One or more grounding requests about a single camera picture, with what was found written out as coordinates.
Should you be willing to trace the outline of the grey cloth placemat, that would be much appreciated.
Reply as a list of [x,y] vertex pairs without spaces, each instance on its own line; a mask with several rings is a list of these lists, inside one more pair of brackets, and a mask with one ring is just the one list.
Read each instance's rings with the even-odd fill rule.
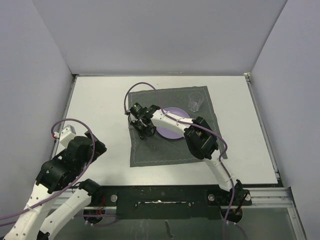
[[[197,112],[189,110],[189,94],[200,92],[204,101]],[[142,107],[151,105],[180,108],[187,112],[191,119],[202,117],[206,120],[211,130],[222,136],[214,111],[213,103],[207,86],[193,86],[180,88],[166,88],[143,91],[132,91],[128,94],[128,105],[139,103]],[[151,137],[141,140],[136,130],[129,126],[131,141],[130,167],[177,165],[200,162],[189,151],[185,139],[168,139],[161,136],[157,131]],[[153,143],[157,150],[154,151],[150,145]]]

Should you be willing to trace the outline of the purple plastic plate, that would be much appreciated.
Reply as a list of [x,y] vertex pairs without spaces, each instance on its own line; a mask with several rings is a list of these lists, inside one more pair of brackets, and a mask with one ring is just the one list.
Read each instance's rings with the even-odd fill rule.
[[[177,116],[180,116],[180,117],[187,118],[187,119],[190,118],[189,114],[186,111],[184,111],[183,109],[178,108],[178,107],[167,107],[164,109],[164,111],[169,112],[174,115],[177,115]],[[170,139],[170,140],[177,140],[177,139],[181,139],[183,137],[183,134],[177,133],[177,132],[175,132],[169,128],[166,128],[166,127],[157,126],[156,130],[162,137]]]

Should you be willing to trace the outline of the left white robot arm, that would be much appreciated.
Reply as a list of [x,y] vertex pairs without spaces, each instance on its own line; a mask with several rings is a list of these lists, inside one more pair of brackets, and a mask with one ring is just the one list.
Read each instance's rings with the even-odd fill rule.
[[58,196],[76,183],[89,165],[107,150],[90,131],[76,135],[71,127],[59,134],[64,149],[46,161],[36,177],[31,195],[5,240],[48,240],[54,231],[61,229],[88,204],[97,205],[102,199],[100,185],[91,179],[80,183],[76,193],[59,207],[58,213],[49,216]]

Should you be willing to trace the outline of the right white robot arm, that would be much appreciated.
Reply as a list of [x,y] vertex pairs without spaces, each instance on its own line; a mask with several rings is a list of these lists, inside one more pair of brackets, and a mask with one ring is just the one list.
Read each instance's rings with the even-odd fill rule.
[[211,130],[204,118],[185,118],[156,105],[147,108],[138,103],[124,114],[142,140],[153,136],[158,128],[165,128],[183,137],[189,152],[195,158],[203,160],[213,173],[219,188],[223,190],[222,198],[226,203],[232,205],[241,196],[249,195],[241,181],[222,162],[222,155],[228,149],[227,143]]

